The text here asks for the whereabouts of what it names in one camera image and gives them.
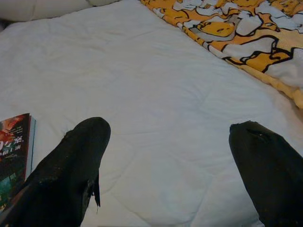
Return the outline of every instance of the cartoon egg character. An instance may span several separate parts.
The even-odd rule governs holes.
[[[184,11],[175,11],[173,9],[160,9],[160,13],[171,18],[188,18]]]
[[[246,61],[247,65],[263,72],[269,65],[274,64],[276,61],[288,59],[289,55],[285,52],[274,52],[274,53],[260,53],[255,54]]]
[[[255,6],[258,3],[258,0],[231,0],[231,2],[237,4],[238,6],[248,7]]]
[[[233,23],[226,22],[201,22],[196,27],[201,32],[219,37],[228,37],[235,28]]]
[[[292,15],[294,8],[300,4],[298,0],[277,0],[271,3],[271,6],[281,10],[286,15]]]

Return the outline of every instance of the white duvet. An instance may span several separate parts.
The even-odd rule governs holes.
[[[37,119],[34,167],[80,121],[111,125],[101,208],[92,200],[82,227],[249,224],[257,213],[230,124],[257,121],[303,148],[303,115],[290,100],[137,0],[0,34],[0,117],[27,112]]]

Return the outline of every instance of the book cover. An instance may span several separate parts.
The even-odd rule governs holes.
[[[35,124],[29,113],[0,122],[0,212],[32,170]]]

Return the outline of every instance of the white comforter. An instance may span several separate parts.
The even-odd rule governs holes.
[[[0,117],[26,112],[37,119],[34,167],[81,120],[111,125],[101,208],[91,201],[83,227],[250,223],[230,124],[257,121],[303,148],[292,102],[137,0],[0,34]]]

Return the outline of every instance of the red book cover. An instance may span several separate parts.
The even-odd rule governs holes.
[[[0,122],[0,212],[31,172],[35,123],[29,113]]]

